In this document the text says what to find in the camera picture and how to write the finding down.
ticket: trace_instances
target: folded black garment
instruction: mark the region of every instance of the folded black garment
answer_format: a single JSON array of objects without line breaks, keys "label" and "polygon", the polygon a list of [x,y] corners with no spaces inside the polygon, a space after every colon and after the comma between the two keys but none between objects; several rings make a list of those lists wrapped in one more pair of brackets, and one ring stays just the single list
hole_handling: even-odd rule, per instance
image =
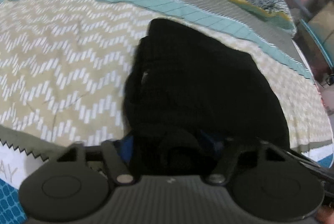
[{"label": "folded black garment", "polygon": [[209,172],[215,161],[199,131],[290,148],[278,98],[252,57],[167,19],[151,21],[140,41],[124,110],[134,137],[134,173]]}]

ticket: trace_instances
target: circular pad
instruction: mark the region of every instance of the circular pad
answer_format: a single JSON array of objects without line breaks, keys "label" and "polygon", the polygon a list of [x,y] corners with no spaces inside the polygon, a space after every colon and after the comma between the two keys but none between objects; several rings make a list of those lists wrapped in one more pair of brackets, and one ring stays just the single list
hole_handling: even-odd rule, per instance
[{"label": "circular pad", "polygon": [[315,213],[324,198],[320,182],[311,174],[278,170],[253,168],[238,175],[232,186],[235,202],[269,221],[292,222]]},{"label": "circular pad", "polygon": [[66,222],[90,215],[108,194],[108,182],[99,173],[75,162],[53,162],[23,181],[19,200],[28,217]]}]

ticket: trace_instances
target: mint green fabric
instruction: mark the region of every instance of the mint green fabric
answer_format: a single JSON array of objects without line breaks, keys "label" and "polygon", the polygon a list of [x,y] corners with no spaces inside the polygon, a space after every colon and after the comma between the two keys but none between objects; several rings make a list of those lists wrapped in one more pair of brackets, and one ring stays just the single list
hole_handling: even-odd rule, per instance
[{"label": "mint green fabric", "polygon": [[128,2],[168,16],[182,18],[186,21],[246,39],[256,43],[265,53],[281,64],[297,71],[307,79],[312,79],[311,73],[301,63],[295,61],[279,50],[275,45],[266,42],[255,34],[247,25],[224,16],[203,11],[180,0],[101,0],[111,3]]}]

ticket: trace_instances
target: bed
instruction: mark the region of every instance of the bed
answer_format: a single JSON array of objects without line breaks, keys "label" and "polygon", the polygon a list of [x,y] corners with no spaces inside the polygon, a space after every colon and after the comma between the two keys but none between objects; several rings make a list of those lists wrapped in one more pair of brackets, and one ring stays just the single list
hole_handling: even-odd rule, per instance
[{"label": "bed", "polygon": [[0,0],[0,222],[23,222],[17,189],[49,157],[127,133],[124,82],[158,17],[250,53],[281,103],[291,148],[330,167],[332,128],[276,1]]}]

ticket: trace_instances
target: beige fabric with white pattern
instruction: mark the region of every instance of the beige fabric with white pattern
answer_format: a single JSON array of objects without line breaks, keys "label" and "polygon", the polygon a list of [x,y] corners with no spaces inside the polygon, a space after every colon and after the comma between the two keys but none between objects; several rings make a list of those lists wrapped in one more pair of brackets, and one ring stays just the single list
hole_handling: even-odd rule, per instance
[{"label": "beige fabric with white pattern", "polygon": [[[0,123],[64,146],[122,138],[124,82],[139,39],[160,16],[131,4],[95,0],[0,4]],[[332,139],[312,81],[255,43],[196,28],[253,56],[280,100],[291,147]]]}]

